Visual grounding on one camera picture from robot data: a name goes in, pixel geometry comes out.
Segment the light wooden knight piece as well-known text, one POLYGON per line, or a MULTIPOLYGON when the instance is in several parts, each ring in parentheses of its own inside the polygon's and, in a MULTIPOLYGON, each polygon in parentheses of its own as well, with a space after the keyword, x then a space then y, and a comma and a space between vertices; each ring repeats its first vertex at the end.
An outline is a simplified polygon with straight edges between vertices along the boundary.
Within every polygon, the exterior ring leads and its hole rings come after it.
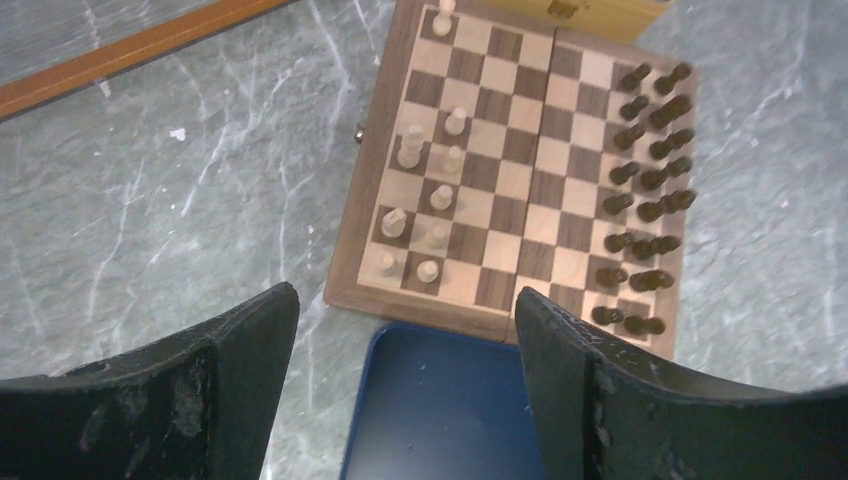
POLYGON ((407 212, 402 208, 388 211, 381 219, 381 232, 387 238, 399 238, 407 225, 407 212))

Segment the light wooden queen piece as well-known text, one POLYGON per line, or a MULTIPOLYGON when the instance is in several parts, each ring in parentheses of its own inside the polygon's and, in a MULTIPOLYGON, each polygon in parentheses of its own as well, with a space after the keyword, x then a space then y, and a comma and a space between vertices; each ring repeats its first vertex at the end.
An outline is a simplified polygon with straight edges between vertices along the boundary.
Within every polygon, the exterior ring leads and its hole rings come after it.
POLYGON ((463 107, 455 107, 444 121, 444 131, 447 135, 458 136, 465 130, 467 111, 463 107))

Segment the light wooden pawn piece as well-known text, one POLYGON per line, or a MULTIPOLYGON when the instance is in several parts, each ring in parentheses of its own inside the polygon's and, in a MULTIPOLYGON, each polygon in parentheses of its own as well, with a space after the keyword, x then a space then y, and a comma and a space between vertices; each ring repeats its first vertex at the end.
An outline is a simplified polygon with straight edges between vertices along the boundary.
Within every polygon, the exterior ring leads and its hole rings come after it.
POLYGON ((416 277, 423 283, 434 282, 440 274, 440 267, 435 260, 422 261, 416 269, 416 277))

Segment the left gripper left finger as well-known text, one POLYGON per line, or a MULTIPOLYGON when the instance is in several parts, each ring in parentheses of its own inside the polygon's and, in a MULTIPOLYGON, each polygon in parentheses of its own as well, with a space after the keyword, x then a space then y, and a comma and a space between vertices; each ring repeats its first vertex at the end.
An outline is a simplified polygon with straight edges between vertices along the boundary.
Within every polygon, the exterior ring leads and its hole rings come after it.
POLYGON ((256 479, 300 314, 279 283, 137 349, 1 384, 5 479, 256 479))

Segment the light wooden rook piece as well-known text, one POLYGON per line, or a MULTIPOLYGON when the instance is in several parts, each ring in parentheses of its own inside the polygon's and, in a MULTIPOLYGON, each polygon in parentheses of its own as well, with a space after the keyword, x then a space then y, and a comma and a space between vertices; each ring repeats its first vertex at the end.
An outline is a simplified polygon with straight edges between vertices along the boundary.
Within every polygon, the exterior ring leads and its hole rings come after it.
POLYGON ((383 276, 391 276, 396 269, 397 260, 391 252, 383 252, 378 258, 378 272, 383 276))

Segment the light wooden king piece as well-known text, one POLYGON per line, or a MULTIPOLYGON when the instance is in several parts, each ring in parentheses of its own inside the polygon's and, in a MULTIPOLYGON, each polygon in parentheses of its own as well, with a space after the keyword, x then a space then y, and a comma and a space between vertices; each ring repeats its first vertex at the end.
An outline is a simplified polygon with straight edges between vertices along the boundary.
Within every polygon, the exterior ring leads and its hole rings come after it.
POLYGON ((424 145, 423 127, 419 124, 409 125, 402 133, 397 153, 398 164, 407 169, 418 165, 424 145))

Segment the light wooden bishop piece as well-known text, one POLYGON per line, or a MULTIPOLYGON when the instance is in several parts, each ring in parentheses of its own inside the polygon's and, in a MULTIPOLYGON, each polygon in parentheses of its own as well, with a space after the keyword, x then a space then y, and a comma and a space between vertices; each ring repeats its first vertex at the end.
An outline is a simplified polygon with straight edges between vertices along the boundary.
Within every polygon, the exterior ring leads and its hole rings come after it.
POLYGON ((441 157, 440 168, 448 175, 459 173, 463 168, 463 150, 459 146, 449 147, 441 157))

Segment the light wooden rook corner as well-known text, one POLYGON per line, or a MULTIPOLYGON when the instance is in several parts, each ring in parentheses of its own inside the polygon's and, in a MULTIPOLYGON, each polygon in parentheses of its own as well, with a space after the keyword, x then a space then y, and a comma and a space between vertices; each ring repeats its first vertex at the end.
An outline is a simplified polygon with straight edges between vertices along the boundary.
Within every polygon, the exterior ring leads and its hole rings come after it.
POLYGON ((438 2, 438 11, 431 22, 431 29, 437 37, 447 36, 453 26, 452 14, 455 10, 455 0, 440 0, 438 2))

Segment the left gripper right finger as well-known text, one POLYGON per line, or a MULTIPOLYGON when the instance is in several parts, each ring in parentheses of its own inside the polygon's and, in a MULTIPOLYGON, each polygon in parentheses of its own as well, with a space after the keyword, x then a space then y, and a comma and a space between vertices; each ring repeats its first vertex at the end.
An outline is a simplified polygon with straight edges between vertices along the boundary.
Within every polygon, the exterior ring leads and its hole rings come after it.
POLYGON ((843 479, 847 389, 711 376, 599 329, 532 288, 515 305, 550 479, 843 479))

